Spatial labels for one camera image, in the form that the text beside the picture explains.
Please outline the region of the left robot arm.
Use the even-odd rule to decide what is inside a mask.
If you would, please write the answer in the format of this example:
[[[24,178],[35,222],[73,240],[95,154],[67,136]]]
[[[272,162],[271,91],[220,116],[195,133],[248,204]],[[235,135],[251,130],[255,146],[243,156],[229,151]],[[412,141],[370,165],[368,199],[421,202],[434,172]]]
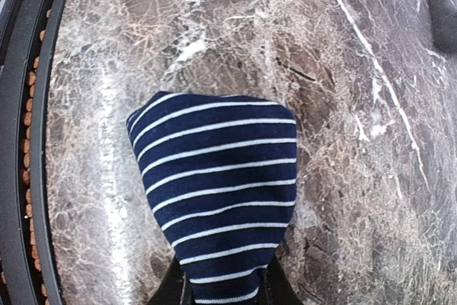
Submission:
[[[456,0],[426,0],[435,47],[456,53]]]

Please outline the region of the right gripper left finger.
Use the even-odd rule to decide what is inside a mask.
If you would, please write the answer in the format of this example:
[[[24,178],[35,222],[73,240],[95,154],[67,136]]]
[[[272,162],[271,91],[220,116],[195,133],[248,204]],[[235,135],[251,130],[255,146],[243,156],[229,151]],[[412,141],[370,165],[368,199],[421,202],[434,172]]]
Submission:
[[[176,257],[147,305],[192,305],[195,304],[189,278],[181,269]]]

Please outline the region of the navy striped underwear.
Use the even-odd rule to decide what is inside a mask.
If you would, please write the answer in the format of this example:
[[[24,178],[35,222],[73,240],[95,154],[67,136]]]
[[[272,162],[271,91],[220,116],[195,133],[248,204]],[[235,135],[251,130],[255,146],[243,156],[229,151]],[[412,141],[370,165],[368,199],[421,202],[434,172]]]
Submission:
[[[296,203],[293,113],[250,96],[161,91],[126,129],[195,304],[256,304]]]

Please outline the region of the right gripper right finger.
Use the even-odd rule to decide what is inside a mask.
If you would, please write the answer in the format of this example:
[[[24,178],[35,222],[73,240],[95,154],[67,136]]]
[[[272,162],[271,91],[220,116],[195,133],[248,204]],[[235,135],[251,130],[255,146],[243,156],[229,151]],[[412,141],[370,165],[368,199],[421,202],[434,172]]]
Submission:
[[[256,296],[259,305],[302,305],[292,289],[285,272],[276,256],[273,256],[265,271],[261,272],[260,285]]]

